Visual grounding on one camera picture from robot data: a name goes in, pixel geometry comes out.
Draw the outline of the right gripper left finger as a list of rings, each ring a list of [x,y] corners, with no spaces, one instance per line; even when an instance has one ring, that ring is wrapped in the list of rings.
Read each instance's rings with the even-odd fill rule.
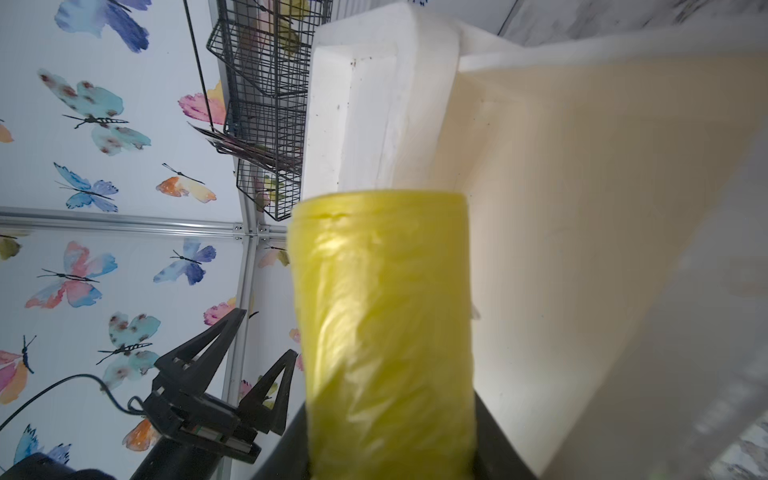
[[[252,476],[253,480],[310,480],[308,419],[302,405],[267,460]]]

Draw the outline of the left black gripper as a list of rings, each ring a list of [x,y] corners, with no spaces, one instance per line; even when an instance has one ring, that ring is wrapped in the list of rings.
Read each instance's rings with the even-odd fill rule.
[[[159,357],[155,391],[143,401],[143,410],[164,437],[253,464],[261,453],[254,442],[258,431],[285,433],[298,353],[287,350],[252,386],[237,410],[204,394],[246,313],[234,308],[204,332]]]

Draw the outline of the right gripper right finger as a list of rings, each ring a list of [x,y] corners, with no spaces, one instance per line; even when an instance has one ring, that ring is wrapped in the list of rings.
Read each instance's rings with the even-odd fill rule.
[[[472,464],[475,480],[536,480],[499,424],[475,393],[477,445]]]

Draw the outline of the yellow bag roll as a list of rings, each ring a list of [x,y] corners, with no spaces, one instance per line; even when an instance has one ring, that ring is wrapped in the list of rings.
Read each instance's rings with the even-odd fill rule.
[[[287,249],[315,479],[468,479],[476,450],[468,205],[324,195]]]

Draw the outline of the drawer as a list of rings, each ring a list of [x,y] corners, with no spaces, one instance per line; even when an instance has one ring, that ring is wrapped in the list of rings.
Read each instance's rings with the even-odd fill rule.
[[[698,479],[767,407],[767,24],[475,28],[435,183],[470,208],[475,387],[544,479]]]

